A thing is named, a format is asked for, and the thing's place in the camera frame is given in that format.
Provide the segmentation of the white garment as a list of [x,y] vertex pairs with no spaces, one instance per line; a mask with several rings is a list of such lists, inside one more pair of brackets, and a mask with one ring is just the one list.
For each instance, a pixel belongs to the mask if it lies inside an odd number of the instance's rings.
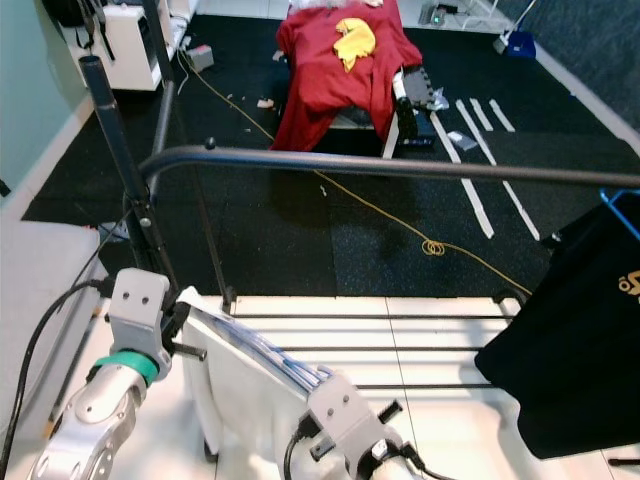
[[183,289],[177,298],[191,305],[180,333],[183,343],[207,351],[205,361],[189,361],[183,371],[205,440],[218,453],[218,476],[280,480],[278,462],[306,411],[307,393],[210,328],[209,317],[202,312],[223,311],[218,303],[193,287]]

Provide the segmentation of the grey fabric ottoman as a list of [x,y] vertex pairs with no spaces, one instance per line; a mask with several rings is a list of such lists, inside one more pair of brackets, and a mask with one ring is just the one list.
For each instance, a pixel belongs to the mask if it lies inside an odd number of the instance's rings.
[[0,224],[0,380],[13,387],[29,338],[99,243],[95,229],[50,221]]

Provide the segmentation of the black t-shirt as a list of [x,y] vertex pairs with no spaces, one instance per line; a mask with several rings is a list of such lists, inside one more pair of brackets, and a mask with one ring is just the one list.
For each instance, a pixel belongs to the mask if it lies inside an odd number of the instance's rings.
[[[640,228],[640,196],[618,206]],[[559,230],[547,274],[474,364],[516,399],[539,460],[640,444],[640,242],[603,204]]]

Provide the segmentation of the black metal clothes rack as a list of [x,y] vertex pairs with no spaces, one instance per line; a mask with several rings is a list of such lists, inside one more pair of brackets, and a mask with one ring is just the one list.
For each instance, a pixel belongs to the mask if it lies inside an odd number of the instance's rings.
[[175,166],[244,166],[244,168],[291,170],[312,172],[329,179],[333,173],[370,175],[370,177],[421,177],[458,179],[474,182],[476,179],[499,182],[545,183],[558,186],[640,189],[640,175],[581,172],[581,170],[530,168],[530,166],[483,166],[467,163],[420,163],[389,157],[362,157],[349,155],[311,154],[311,152],[248,150],[248,148],[209,145],[165,147],[168,115],[172,110],[174,93],[166,87],[161,99],[161,113],[157,119],[154,152],[145,163],[136,163],[131,156],[119,113],[118,102],[111,90],[102,61],[95,55],[84,55],[77,60],[84,84],[90,92],[95,114],[104,133],[106,146],[124,186],[125,210],[131,232],[134,256],[142,269],[160,273],[174,282],[177,275],[166,251],[160,230],[151,225],[154,210],[151,180],[159,178]]

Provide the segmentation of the grey power box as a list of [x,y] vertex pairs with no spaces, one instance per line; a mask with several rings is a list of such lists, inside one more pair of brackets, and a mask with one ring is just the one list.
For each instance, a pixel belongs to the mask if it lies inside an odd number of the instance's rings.
[[186,56],[189,61],[189,67],[195,70],[196,73],[209,69],[215,64],[214,54],[212,54],[209,45],[189,47],[189,49],[186,50]]

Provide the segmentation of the white cabinet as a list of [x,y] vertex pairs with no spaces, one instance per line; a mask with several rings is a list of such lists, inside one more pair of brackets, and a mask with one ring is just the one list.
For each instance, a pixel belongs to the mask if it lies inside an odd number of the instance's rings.
[[61,37],[73,58],[100,58],[115,90],[152,91],[163,81],[163,61],[173,60],[175,51],[187,45],[184,36],[201,1],[109,0],[102,9],[114,58],[99,44],[90,51],[78,49],[70,31],[59,26]]

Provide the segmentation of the red cloth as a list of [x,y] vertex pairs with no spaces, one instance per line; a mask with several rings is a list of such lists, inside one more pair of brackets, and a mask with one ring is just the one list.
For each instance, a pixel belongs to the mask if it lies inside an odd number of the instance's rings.
[[[344,18],[365,20],[375,33],[375,50],[346,72],[333,44],[335,26]],[[422,54],[404,33],[397,0],[380,8],[365,5],[288,12],[276,29],[276,46],[287,59],[291,81],[282,119],[271,148],[314,150],[347,108],[370,115],[372,128],[387,142],[393,123],[392,79],[399,69],[420,67]]]

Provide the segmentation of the short white tape strip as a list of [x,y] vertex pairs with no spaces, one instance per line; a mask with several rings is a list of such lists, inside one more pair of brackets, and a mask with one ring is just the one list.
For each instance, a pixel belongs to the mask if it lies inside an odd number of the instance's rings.
[[481,127],[484,128],[484,131],[493,132],[494,125],[492,124],[492,122],[490,122],[488,115],[485,114],[483,105],[481,105],[480,102],[477,101],[476,99],[470,99],[468,101],[470,101],[471,108],[472,110],[474,110],[476,118],[479,119]]
[[503,128],[508,132],[516,132],[515,125],[509,120],[504,110],[500,108],[498,101],[494,99],[489,101],[490,108],[492,108],[495,118],[499,120],[499,123],[503,125]]

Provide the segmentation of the black backpack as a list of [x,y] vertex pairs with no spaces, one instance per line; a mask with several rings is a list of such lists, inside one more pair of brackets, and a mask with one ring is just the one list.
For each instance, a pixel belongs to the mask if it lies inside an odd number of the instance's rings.
[[106,37],[104,6],[109,0],[40,0],[45,12],[58,26],[70,31],[78,49],[90,51],[99,44],[114,58]]

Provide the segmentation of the yellow cloth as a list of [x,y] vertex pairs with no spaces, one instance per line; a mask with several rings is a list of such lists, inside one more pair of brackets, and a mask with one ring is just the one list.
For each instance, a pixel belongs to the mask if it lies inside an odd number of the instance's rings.
[[346,72],[352,72],[360,58],[367,58],[375,50],[378,41],[369,24],[360,18],[344,18],[335,24],[339,38],[333,44]]

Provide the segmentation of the crumpled white cloth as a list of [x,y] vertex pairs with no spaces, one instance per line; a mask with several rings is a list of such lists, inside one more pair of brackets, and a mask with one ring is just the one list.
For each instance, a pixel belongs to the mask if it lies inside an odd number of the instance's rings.
[[288,0],[289,12],[300,12],[306,9],[337,9],[344,6],[365,5],[380,8],[384,0]]

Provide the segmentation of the blue dustpan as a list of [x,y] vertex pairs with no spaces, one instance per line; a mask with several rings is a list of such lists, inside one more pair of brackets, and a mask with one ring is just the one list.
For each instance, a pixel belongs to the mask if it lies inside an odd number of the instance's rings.
[[512,24],[511,29],[506,29],[502,35],[499,35],[497,41],[495,41],[495,50],[497,50],[500,55],[506,55],[509,56],[509,58],[534,59],[536,54],[538,54],[534,36],[524,29],[524,22],[527,15],[529,15],[536,4],[538,4],[538,0],[529,0],[524,12],[522,12],[516,22]]

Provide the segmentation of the grey power strip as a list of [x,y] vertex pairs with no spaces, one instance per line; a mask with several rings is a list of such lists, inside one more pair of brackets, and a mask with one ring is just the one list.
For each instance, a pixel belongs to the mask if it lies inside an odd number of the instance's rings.
[[442,0],[422,0],[419,9],[419,26],[422,28],[442,28],[457,13],[457,6],[443,3]]

